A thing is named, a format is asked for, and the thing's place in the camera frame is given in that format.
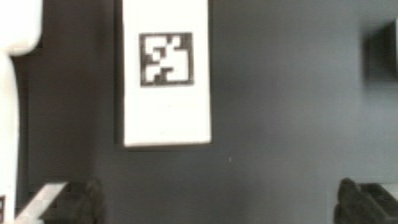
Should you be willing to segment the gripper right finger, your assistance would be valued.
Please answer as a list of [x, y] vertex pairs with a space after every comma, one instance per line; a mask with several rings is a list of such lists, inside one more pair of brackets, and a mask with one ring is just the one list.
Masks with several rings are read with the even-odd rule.
[[378, 183], [341, 180], [334, 224], [398, 224], [398, 200]]

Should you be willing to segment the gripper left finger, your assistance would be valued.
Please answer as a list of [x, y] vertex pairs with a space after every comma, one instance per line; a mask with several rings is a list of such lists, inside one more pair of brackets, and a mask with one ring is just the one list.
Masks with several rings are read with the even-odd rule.
[[99, 180], [69, 182], [41, 215], [44, 224], [105, 224], [105, 213]]

